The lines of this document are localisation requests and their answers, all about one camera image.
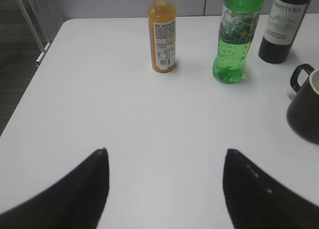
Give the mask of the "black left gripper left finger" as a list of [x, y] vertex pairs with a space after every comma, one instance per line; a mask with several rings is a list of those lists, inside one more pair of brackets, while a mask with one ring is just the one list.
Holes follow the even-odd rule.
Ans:
[[95, 150], [70, 173], [2, 213], [2, 229], [95, 229], [109, 194], [109, 157]]

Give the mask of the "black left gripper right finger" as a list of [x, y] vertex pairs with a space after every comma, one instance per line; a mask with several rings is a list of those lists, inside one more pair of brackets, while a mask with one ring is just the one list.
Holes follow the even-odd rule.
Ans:
[[239, 150], [227, 150], [223, 192], [236, 229], [319, 227], [317, 205], [279, 183]]

